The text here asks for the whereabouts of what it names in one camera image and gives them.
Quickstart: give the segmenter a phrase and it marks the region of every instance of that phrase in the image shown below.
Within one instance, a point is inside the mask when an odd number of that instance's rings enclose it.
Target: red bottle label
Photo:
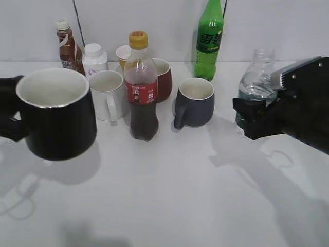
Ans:
[[[128,101],[134,104],[149,104],[158,98],[158,80],[148,85],[134,85],[125,82]]]

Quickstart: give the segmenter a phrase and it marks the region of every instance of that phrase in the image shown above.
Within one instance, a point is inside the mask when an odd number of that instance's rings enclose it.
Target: yellow bottle cap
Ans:
[[[129,46],[131,49],[143,50],[149,46],[148,35],[143,31],[134,31],[129,35]]]

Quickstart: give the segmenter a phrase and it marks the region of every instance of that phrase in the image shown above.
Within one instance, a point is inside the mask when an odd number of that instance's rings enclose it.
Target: green bottle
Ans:
[[[209,0],[198,28],[194,76],[211,81],[216,73],[224,19],[220,0]]]

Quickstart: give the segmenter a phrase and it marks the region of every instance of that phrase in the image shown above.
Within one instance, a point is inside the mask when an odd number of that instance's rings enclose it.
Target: red mug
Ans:
[[[158,72],[158,103],[167,100],[173,89],[170,65],[166,60],[153,58]]]

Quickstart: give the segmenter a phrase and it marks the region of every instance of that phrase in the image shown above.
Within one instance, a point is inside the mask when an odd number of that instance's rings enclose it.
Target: clear plastic bottle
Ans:
[[[266,100],[267,104],[272,103],[277,92],[271,88],[271,74],[274,71],[274,51],[255,50],[251,65],[243,75],[240,84],[238,97],[250,101]],[[238,126],[244,129],[245,120],[240,115],[235,119]]]
[[[132,49],[123,71],[131,107],[131,133],[135,139],[151,140],[158,132],[156,116],[158,76],[155,64],[148,56],[148,36],[135,31],[129,36]]]

